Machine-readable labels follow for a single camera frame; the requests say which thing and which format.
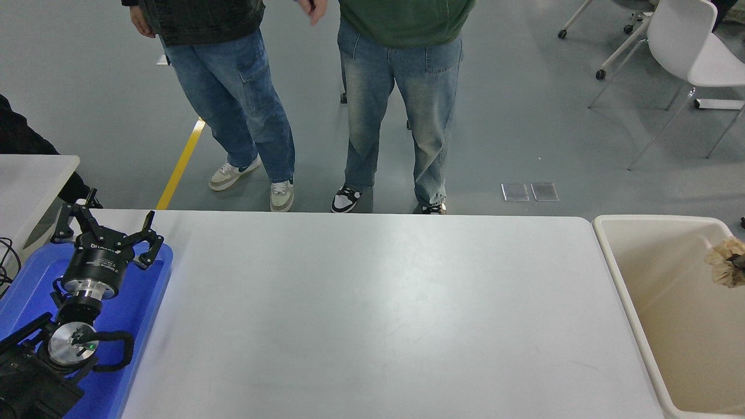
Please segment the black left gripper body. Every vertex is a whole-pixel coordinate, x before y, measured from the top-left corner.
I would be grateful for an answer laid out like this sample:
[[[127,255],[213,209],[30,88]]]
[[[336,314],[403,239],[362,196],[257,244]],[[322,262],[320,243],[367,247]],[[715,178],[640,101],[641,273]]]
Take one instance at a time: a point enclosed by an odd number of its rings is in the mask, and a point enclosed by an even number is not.
[[[115,245],[75,242],[73,257],[63,274],[63,288],[75,290],[86,281],[93,281],[103,284],[104,290],[119,290],[133,259],[131,245],[115,248]]]

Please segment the person's right hand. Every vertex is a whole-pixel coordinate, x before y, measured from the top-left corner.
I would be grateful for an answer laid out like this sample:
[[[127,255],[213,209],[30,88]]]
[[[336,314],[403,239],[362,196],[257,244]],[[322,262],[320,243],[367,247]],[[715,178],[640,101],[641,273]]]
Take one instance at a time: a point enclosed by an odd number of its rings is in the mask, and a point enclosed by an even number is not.
[[[143,10],[139,6],[129,7],[130,20],[137,32],[144,37],[154,39],[157,35],[146,19]]]

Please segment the person's left hand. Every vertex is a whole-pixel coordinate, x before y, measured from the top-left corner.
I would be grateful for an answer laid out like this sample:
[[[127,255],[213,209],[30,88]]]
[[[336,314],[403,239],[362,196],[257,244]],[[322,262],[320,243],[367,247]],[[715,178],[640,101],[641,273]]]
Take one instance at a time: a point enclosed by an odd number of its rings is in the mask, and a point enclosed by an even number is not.
[[[315,26],[327,12],[327,0],[297,0],[296,3],[310,19],[311,26]]]

